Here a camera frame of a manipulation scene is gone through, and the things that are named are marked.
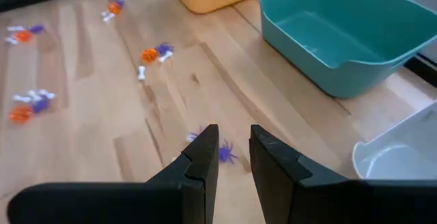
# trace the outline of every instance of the white container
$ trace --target white container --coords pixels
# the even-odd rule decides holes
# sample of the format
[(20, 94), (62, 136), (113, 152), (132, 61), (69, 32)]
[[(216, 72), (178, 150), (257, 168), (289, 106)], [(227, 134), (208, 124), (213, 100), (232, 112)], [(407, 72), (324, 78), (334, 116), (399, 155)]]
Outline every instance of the white container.
[(437, 180), (437, 102), (373, 141), (358, 142), (352, 162), (363, 179)]

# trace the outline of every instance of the wooden table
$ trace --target wooden table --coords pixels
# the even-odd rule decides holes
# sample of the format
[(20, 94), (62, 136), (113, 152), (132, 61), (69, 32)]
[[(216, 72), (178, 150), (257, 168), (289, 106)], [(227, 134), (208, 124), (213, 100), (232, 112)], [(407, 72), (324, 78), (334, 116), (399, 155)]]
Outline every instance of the wooden table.
[[(263, 223), (251, 124), (354, 178), (357, 141), (437, 98), (405, 69), (358, 98), (327, 96), (262, 39), (258, 0), (205, 15), (178, 0), (126, 0), (106, 24), (107, 2), (54, 0), (0, 14), (2, 38), (10, 25), (46, 26), (28, 44), (0, 44), (0, 223), (9, 199), (40, 182), (144, 182), (207, 124), (219, 125), (238, 156), (220, 165), (214, 222)], [(138, 81), (141, 51), (161, 42), (175, 46), (173, 58)], [(11, 97), (37, 88), (57, 94), (51, 110), (12, 125)]]

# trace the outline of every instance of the teal plastic bin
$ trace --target teal plastic bin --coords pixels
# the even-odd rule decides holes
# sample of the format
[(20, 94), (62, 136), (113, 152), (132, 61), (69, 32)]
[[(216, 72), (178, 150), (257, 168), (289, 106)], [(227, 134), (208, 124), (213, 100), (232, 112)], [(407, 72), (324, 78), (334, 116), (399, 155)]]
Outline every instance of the teal plastic bin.
[(260, 0), (263, 37), (326, 93), (357, 96), (437, 35), (409, 0)]

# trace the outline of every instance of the wood grain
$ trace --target wood grain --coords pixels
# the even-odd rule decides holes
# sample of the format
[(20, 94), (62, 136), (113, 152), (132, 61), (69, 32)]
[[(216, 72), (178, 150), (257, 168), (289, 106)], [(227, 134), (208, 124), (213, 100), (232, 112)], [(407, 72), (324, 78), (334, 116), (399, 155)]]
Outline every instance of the wood grain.
[[(0, 14), (0, 26), (44, 23), (27, 44), (0, 45), (0, 223), (22, 188), (52, 181), (144, 182), (188, 145), (188, 132), (218, 124), (236, 164), (219, 168), (215, 223), (264, 223), (251, 175), (249, 127), (261, 124), (351, 178), (351, 151), (437, 99), (402, 69), (348, 100), (327, 96), (261, 35), (258, 0), (210, 14), (178, 0), (126, 0), (103, 23), (108, 0), (54, 0)], [(146, 68), (141, 51), (169, 42), (175, 55)], [(44, 88), (51, 110), (23, 126), (11, 97)]]

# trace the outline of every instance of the white plastic bin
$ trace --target white plastic bin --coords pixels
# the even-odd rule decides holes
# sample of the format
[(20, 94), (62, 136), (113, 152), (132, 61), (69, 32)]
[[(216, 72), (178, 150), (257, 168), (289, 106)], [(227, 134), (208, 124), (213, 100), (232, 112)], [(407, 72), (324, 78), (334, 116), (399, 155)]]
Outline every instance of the white plastic bin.
[(369, 143), (354, 146), (352, 162), (365, 179), (437, 179), (437, 102)]

